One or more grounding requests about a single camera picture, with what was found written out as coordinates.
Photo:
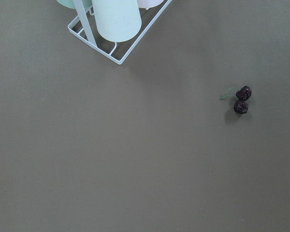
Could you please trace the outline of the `dark cherries pair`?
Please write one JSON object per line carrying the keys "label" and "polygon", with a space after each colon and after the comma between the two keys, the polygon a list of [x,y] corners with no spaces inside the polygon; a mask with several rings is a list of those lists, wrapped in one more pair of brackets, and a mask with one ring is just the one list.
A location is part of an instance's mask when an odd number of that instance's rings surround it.
{"label": "dark cherries pair", "polygon": [[233,110],[237,114],[244,115],[248,112],[249,105],[247,100],[251,97],[251,95],[252,90],[249,86],[243,86],[242,88],[231,87],[224,91],[219,99],[224,100],[229,97],[236,98],[236,101],[233,105]]}

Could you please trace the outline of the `mint green cup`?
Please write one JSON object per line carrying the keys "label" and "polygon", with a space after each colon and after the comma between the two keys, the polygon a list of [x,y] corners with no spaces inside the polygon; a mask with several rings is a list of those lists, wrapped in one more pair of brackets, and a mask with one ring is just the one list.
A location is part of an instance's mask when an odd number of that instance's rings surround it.
{"label": "mint green cup", "polygon": [[142,20],[135,0],[94,0],[98,33],[111,42],[125,42],[138,34]]}

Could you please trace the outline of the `pink cup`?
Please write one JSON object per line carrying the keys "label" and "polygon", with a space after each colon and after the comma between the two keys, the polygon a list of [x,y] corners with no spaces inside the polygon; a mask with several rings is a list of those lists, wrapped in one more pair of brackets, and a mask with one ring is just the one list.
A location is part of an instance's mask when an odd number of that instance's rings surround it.
{"label": "pink cup", "polygon": [[160,5],[163,0],[137,0],[139,8],[149,9]]}

